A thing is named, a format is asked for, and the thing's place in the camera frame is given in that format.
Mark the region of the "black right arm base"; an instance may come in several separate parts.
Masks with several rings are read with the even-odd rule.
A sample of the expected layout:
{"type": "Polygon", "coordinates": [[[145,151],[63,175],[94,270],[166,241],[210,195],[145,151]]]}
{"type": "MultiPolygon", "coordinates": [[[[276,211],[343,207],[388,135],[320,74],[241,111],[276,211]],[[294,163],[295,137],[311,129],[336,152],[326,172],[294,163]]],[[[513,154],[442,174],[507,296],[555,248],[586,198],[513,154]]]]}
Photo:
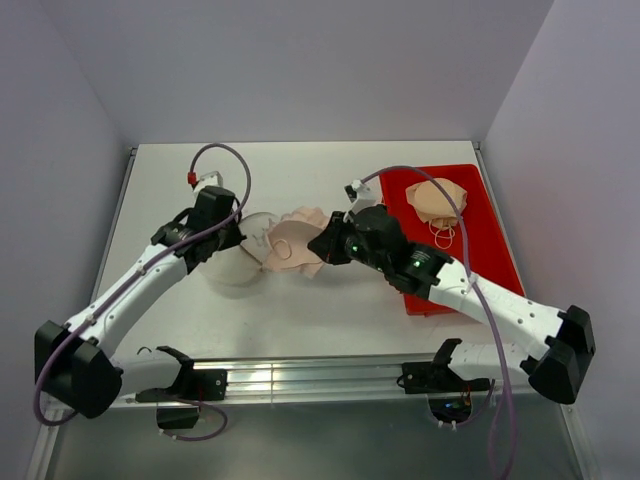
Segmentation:
{"type": "Polygon", "coordinates": [[[407,395],[426,395],[429,413],[439,428],[455,430],[480,415],[490,404],[495,381],[463,380],[447,366],[436,362],[406,362],[396,385],[407,395]]]}

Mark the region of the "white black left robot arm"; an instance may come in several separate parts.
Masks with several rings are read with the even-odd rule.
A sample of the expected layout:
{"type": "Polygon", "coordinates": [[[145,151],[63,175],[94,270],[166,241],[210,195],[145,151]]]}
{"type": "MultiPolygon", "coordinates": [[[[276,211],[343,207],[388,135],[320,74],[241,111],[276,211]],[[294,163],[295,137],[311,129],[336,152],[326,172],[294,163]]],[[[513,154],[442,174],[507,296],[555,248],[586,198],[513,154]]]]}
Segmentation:
{"type": "Polygon", "coordinates": [[[52,423],[41,409],[43,393],[87,419],[129,393],[159,390],[172,399],[191,394],[194,362],[173,348],[159,347],[130,364],[113,356],[165,292],[214,253],[244,240],[237,218],[246,202],[223,187],[204,187],[192,207],[154,233],[135,264],[101,297],[63,324],[47,321],[36,331],[33,410],[42,424],[52,423]]]}

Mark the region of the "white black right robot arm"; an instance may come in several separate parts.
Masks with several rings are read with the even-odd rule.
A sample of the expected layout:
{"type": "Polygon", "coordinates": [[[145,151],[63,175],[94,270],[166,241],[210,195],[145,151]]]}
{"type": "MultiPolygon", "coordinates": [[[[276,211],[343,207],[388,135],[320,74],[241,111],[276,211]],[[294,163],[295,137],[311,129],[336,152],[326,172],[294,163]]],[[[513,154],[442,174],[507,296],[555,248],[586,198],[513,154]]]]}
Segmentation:
{"type": "Polygon", "coordinates": [[[596,352],[591,318],[582,308],[542,305],[467,272],[447,253],[409,240],[382,205],[350,220],[333,213],[308,248],[327,264],[357,261],[381,272],[403,294],[495,325],[523,350],[518,366],[536,392],[559,404],[576,401],[596,352]]]}

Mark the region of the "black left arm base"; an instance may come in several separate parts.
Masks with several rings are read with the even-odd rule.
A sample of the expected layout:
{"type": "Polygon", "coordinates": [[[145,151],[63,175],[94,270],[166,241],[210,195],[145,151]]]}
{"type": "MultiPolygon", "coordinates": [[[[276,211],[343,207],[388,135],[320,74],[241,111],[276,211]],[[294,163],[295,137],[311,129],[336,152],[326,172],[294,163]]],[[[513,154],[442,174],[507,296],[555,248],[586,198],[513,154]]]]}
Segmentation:
{"type": "Polygon", "coordinates": [[[155,388],[137,393],[138,404],[155,406],[158,428],[177,436],[201,430],[206,423],[220,430],[227,423],[217,403],[226,397],[228,371],[222,368],[193,369],[176,386],[155,388]]]}

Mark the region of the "pink bra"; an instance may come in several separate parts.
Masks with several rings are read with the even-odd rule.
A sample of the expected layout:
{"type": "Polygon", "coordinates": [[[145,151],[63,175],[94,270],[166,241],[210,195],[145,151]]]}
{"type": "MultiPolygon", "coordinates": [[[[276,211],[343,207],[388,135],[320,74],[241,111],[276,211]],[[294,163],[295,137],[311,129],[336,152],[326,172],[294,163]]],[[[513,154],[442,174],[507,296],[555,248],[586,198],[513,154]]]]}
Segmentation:
{"type": "Polygon", "coordinates": [[[269,221],[265,240],[269,252],[262,267],[274,273],[299,273],[313,278],[324,262],[309,248],[328,226],[329,217],[318,207],[302,206],[283,215],[278,221],[269,221]]]}

